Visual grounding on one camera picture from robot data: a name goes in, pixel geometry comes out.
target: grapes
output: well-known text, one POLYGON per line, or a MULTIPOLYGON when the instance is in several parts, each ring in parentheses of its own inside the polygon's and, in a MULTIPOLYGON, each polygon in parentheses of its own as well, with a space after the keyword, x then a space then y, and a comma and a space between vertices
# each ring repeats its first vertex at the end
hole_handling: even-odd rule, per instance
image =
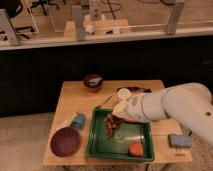
POLYGON ((106 135, 108 139, 112 138, 115 134, 115 130, 120 128, 122 119, 114 116, 112 113, 109 113, 104 119, 104 125, 106 128, 106 135))

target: food item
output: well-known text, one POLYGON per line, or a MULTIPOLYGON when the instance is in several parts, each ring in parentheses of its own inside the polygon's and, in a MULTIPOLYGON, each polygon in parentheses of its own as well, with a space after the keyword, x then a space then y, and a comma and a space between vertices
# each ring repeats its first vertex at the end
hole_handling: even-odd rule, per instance
POLYGON ((107 115, 107 117, 104 119, 104 125, 108 139, 114 136, 115 130, 120 128, 121 123, 122 119, 112 115, 112 113, 107 115))
POLYGON ((97 74, 87 75, 84 78, 84 85, 88 91, 96 92, 100 90, 103 83, 103 78, 97 74))
POLYGON ((129 146, 129 153, 134 157, 142 157, 143 156, 143 146, 140 141, 133 141, 129 146))

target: green tray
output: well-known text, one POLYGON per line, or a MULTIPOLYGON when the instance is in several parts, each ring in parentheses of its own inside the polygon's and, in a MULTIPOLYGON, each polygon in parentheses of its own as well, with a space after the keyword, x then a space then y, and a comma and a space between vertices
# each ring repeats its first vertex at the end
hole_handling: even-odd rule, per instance
POLYGON ((133 160, 151 162, 154 160, 151 129, 149 123, 122 123, 113 138, 108 140, 104 118, 112 110, 96 109, 93 112, 87 155, 96 158, 133 160), (141 140, 144 155, 133 157, 129 154, 129 145, 134 140, 141 140))

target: orange object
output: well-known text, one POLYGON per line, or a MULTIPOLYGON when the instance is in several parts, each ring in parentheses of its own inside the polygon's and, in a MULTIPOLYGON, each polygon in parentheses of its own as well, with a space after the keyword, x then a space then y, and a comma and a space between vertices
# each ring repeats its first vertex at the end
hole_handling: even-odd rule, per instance
POLYGON ((143 146, 139 141, 133 141, 129 146, 129 152, 131 156, 142 157, 143 156, 143 146))

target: chair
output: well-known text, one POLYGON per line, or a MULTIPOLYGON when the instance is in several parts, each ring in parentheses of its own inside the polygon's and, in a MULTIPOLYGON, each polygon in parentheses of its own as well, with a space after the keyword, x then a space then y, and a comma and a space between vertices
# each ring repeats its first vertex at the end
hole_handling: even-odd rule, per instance
MULTIPOLYGON (((20 0, 1 0, 0 1, 0 8, 5 9, 7 11, 7 14, 10 18, 14 18, 17 15, 21 13, 23 10, 23 4, 20 0)), ((20 33, 21 30, 29 29, 30 32, 34 32, 34 28, 32 26, 25 26, 25 27, 16 27, 15 30, 20 33)), ((25 34, 19 34, 20 36, 30 39, 25 34)))
POLYGON ((46 11, 46 9, 44 7, 45 4, 55 5, 57 10, 60 9, 59 5, 56 4, 56 3, 52 3, 51 0, 38 0, 36 2, 32 2, 32 6, 30 8, 28 8, 27 10, 30 13, 30 11, 32 12, 32 8, 35 8, 35 7, 39 6, 39 5, 41 5, 44 15, 47 15, 47 11, 46 11))

